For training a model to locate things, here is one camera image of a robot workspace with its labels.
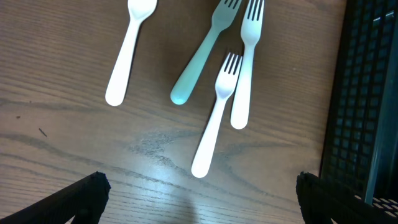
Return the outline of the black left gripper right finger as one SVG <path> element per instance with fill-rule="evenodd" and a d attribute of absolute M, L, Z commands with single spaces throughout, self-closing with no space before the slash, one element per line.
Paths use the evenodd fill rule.
<path fill-rule="evenodd" d="M 397 218 L 317 176 L 301 172 L 296 193 L 306 224 L 397 224 Z"/>

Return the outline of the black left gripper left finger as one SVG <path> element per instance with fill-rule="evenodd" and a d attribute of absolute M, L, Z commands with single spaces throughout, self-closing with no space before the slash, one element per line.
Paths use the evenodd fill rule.
<path fill-rule="evenodd" d="M 111 186 L 102 172 L 94 172 L 58 192 L 1 219 L 14 223 L 98 223 Z"/>

